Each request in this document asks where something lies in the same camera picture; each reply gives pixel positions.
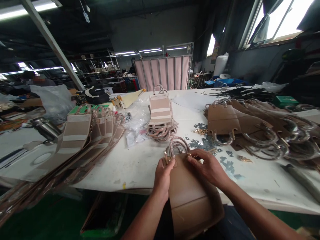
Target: white barrel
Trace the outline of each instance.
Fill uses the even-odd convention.
[[[229,54],[225,53],[224,55],[218,56],[216,59],[216,65],[214,67],[214,76],[219,76],[224,72],[224,69],[227,65]]]

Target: hand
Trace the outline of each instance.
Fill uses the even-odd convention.
[[[152,194],[157,195],[157,197],[160,197],[166,203],[169,198],[170,172],[176,160],[172,158],[167,166],[164,166],[163,162],[164,159],[161,158],[156,168]]]
[[[215,156],[203,149],[194,149],[191,150],[190,153],[192,157],[188,157],[188,161],[211,184],[221,189],[225,184],[229,183],[230,178],[222,169]],[[193,157],[195,156],[199,156],[201,159],[203,159],[203,164],[200,161],[194,159]]]

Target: green floor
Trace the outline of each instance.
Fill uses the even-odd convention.
[[[47,195],[34,208],[13,215],[0,229],[1,239],[83,239],[80,236],[80,229],[96,194],[96,191],[85,191],[82,201]],[[117,236],[110,239],[119,239],[123,235],[146,199],[147,196],[143,195],[129,196],[121,229]],[[272,213],[294,229],[300,226],[320,227],[319,216],[280,211],[272,211]]]

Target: table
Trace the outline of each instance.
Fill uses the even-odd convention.
[[[168,93],[170,98],[174,98],[191,92],[210,93],[213,91],[193,89],[174,90],[168,91]],[[149,95],[152,94],[153,92],[144,92],[140,96],[141,109],[147,107]],[[199,123],[207,124],[203,113],[195,113],[175,103],[172,104],[172,108],[173,116],[179,123],[176,135],[187,137],[188,143],[199,141],[198,144],[201,147],[203,136],[192,131],[196,129],[194,126]],[[127,148],[126,135],[124,134],[104,162],[95,167],[85,179],[75,184],[74,187],[98,191],[148,194],[153,187],[158,160],[163,157],[163,151],[167,146],[168,142],[157,143],[149,139]],[[226,170],[226,166],[228,166],[229,171],[226,171],[228,175],[264,207],[272,210],[320,215],[320,204],[280,167],[280,164],[288,164],[286,160],[258,159],[244,150],[236,152],[231,146],[220,147],[220,149],[222,152],[217,153],[216,158],[220,161],[223,169]],[[230,157],[226,151],[231,151],[233,157]],[[238,155],[251,159],[253,163],[239,161]],[[301,171],[320,189],[319,173],[306,169],[301,169]],[[223,204],[232,205],[221,191],[219,193]]]

